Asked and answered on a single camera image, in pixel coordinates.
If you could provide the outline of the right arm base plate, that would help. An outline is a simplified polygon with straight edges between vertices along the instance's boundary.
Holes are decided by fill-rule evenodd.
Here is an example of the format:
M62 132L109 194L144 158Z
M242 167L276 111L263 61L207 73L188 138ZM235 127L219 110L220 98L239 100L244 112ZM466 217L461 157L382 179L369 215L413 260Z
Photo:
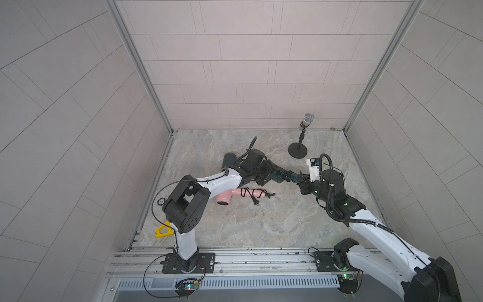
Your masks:
M337 273L337 274L343 274L343 273L354 273L357 272L358 269L354 268L352 266L346 266L344 269L338 267L335 264L335 260L332 257L332 252L331 251L313 251L311 252L311 256L315 261L316 265L316 270L319 273Z

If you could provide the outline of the pink hair dryer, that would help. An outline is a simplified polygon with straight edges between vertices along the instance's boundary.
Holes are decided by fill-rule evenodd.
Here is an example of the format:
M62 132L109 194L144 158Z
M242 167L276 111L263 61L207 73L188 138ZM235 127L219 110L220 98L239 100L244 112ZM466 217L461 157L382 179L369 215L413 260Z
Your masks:
M221 206L228 206L231 204L231 199L233 196L241 196L241 197L248 196L251 199L255 199L254 203L257 203L259 198L268 197L269 193L259 189L237 188L237 189L225 191L217 195L215 198L215 202L216 204Z

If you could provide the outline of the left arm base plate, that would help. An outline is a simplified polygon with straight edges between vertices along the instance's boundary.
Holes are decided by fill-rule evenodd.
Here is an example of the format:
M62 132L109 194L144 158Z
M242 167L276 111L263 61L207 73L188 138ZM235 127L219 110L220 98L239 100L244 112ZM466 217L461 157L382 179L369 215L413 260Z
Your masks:
M185 260L176 253L169 253L163 260L163 274L201 274L213 273L215 265L215 253L195 253Z

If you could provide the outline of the green hair dryer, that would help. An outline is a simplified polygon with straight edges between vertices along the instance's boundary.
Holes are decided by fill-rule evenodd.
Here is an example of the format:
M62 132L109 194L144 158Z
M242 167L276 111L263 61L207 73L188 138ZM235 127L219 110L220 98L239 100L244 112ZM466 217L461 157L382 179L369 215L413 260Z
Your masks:
M223 158L222 162L222 170L225 170L226 168L230 167L233 165L237 160L237 156L233 152L226 153Z
M302 174L297 174L285 169L275 169L270 178L277 183L293 182L299 184L304 181L304 176Z

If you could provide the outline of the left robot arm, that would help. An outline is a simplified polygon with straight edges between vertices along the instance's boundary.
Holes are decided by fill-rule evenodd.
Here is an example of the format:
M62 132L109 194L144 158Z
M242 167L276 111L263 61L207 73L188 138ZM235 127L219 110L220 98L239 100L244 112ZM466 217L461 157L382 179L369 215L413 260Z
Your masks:
M215 175L199 178L186 175L178 181L162 205L162 211L175 235L174 267L183 273L190 273L201 261L195 228L211 198L239 189L252 181L259 186L271 180L281 182L284 180L283 173L284 170L268 160L263 152L251 149L241 157L226 154L221 172Z

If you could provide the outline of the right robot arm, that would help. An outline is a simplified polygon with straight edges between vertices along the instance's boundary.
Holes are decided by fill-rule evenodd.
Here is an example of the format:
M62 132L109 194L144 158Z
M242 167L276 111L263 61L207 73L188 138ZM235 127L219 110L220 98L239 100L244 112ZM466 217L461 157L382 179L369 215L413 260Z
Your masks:
M332 263L337 269L367 273L404 301L461 301L453 266L442 257L422 252L382 224L365 205L346 194L341 173L325 170L315 181L302 174L295 183L302 195L324 201L330 218L362 235L383 254L373 255L356 240L344 239L334 246Z

